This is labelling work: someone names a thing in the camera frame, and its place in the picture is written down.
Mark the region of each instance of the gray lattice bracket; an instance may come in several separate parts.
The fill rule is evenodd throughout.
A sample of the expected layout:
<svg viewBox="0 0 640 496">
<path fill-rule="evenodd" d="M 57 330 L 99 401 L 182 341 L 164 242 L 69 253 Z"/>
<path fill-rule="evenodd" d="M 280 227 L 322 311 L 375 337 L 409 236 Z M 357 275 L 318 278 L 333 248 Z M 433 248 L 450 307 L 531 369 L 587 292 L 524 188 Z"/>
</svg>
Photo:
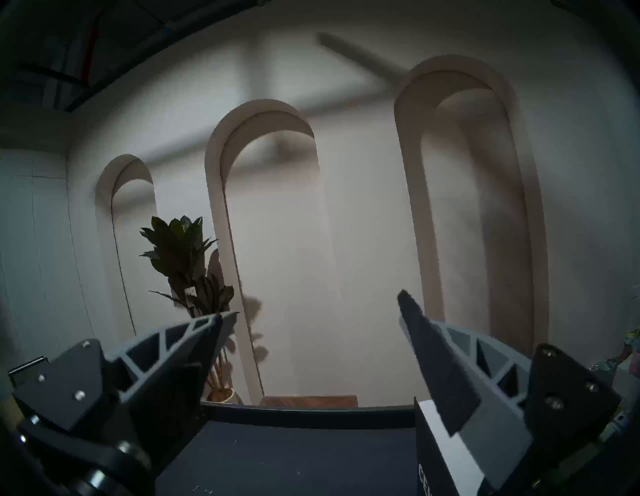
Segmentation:
<svg viewBox="0 0 640 496">
<path fill-rule="evenodd" d="M 117 387 L 120 402 L 126 404 L 135 400 L 151 377 L 162 375 L 165 369 L 192 355 L 203 334 L 215 327 L 216 318 L 215 315 L 196 317 L 182 324 L 140 335 L 120 349 L 106 354 L 105 359 L 113 367 L 126 372 L 121 374 L 125 379 Z M 204 353 L 207 356 L 218 355 L 233 332 L 237 312 L 224 312 L 220 318 L 220 334 L 216 338 L 215 348 Z"/>
<path fill-rule="evenodd" d="M 460 437 L 491 486 L 499 489 L 532 443 L 524 422 L 531 361 L 485 334 L 429 322 L 446 340 L 481 398 Z M 410 339 L 402 318 L 400 325 Z"/>
</svg>

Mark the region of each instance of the metal screw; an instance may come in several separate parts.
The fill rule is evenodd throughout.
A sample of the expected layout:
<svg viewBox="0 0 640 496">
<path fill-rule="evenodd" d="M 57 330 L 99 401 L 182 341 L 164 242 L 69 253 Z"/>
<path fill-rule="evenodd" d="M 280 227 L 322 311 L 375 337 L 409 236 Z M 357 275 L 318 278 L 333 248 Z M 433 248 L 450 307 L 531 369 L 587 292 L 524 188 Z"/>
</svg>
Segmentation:
<svg viewBox="0 0 640 496">
<path fill-rule="evenodd" d="M 562 410 L 564 408 L 563 401 L 556 396 L 547 396 L 545 398 L 545 403 L 551 410 Z"/>
</svg>

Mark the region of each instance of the table surface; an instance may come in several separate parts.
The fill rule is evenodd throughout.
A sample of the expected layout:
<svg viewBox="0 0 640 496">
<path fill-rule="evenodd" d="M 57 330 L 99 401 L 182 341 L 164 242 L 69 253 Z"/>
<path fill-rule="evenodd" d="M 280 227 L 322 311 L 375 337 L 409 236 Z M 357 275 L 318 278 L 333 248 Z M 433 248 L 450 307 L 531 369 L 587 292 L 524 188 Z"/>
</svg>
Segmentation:
<svg viewBox="0 0 640 496">
<path fill-rule="evenodd" d="M 211 421 L 156 479 L 156 493 L 415 496 L 416 484 L 413 428 L 290 429 Z"/>
</svg>

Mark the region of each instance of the ceiling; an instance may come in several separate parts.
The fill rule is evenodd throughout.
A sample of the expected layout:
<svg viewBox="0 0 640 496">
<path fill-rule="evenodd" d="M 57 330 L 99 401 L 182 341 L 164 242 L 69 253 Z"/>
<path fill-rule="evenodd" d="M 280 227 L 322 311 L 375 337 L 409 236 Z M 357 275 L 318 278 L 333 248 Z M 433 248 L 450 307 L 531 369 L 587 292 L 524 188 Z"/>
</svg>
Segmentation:
<svg viewBox="0 0 640 496">
<path fill-rule="evenodd" d="M 137 64 L 266 0 L 0 0 L 0 100 L 72 111 Z"/>
</svg>

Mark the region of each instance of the potted plant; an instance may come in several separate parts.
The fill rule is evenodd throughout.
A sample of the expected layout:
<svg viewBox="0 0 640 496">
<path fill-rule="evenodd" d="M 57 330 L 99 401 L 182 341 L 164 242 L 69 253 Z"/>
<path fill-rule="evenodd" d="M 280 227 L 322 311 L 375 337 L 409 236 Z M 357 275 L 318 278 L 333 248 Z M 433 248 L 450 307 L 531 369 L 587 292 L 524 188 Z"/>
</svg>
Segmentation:
<svg viewBox="0 0 640 496">
<path fill-rule="evenodd" d="M 173 219 L 169 224 L 151 217 L 151 228 L 141 227 L 140 234 L 154 249 L 142 253 L 160 274 L 167 277 L 173 294 L 151 291 L 178 303 L 191 317 L 217 314 L 229 309 L 234 288 L 221 284 L 213 273 L 206 273 L 205 252 L 217 241 L 203 240 L 202 217 L 194 222 L 187 216 Z M 233 389 L 227 345 L 214 359 L 207 377 L 205 398 L 221 403 L 238 403 Z"/>
</svg>

